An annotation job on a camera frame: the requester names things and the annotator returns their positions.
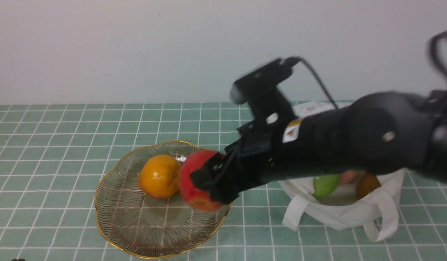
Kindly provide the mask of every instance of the sticker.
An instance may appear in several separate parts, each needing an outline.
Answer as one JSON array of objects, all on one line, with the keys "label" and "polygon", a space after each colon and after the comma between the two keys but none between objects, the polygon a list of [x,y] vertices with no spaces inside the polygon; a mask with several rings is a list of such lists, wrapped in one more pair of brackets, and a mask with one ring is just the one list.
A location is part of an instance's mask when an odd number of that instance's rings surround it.
[{"label": "sticker", "polygon": [[298,138],[301,122],[302,119],[295,119],[288,124],[283,133],[283,143],[291,142]]}]

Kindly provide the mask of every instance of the green fruit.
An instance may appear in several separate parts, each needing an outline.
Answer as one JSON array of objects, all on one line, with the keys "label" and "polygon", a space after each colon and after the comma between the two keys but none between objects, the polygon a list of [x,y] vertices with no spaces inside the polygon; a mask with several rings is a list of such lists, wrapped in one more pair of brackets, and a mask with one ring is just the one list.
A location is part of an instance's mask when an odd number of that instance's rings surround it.
[{"label": "green fruit", "polygon": [[340,175],[325,175],[315,177],[313,179],[313,188],[315,189],[312,194],[316,199],[326,197],[335,191],[339,184]]}]

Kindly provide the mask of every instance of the glass fruit plate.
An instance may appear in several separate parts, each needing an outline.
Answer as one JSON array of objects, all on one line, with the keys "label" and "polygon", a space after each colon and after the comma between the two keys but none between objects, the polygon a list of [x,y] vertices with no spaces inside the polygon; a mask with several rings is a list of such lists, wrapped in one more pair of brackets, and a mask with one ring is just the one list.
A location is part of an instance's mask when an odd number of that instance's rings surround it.
[{"label": "glass fruit plate", "polygon": [[204,150],[183,141],[142,147],[124,156],[106,174],[95,193],[96,225],[113,246],[145,259],[175,256],[211,238],[222,225],[231,205],[206,212],[189,207],[179,193],[166,199],[146,195],[137,178],[153,156],[169,154],[181,163]]}]

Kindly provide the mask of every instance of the red apple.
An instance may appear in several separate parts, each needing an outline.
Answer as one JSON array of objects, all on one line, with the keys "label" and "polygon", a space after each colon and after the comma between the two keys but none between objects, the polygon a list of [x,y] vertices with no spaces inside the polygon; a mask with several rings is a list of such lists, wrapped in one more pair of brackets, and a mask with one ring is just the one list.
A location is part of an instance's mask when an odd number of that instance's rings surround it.
[{"label": "red apple", "polygon": [[199,169],[204,163],[214,156],[215,150],[200,150],[190,155],[180,168],[179,190],[183,200],[192,208],[204,211],[218,210],[222,203],[211,201],[206,191],[196,188],[190,178],[190,174]]}]

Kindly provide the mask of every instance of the white tote bag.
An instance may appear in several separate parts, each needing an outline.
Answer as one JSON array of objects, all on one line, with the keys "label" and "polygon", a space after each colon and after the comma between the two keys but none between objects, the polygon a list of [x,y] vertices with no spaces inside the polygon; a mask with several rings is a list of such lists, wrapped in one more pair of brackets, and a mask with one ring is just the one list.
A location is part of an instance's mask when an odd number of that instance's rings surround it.
[{"label": "white tote bag", "polygon": [[[339,107],[346,105],[348,104],[338,104]],[[298,116],[306,117],[333,107],[327,103],[309,102],[294,106],[293,109]],[[407,170],[399,170],[378,176],[381,187],[361,200],[356,200],[355,197],[359,179],[353,183],[339,185],[333,193],[321,200],[312,196],[313,177],[281,181],[281,187],[292,199],[285,213],[283,225],[297,230],[301,216],[306,213],[336,230],[363,226],[365,234],[374,242],[389,238],[397,230],[399,222],[397,206],[406,172]],[[374,223],[379,217],[383,217],[381,230]]]}]

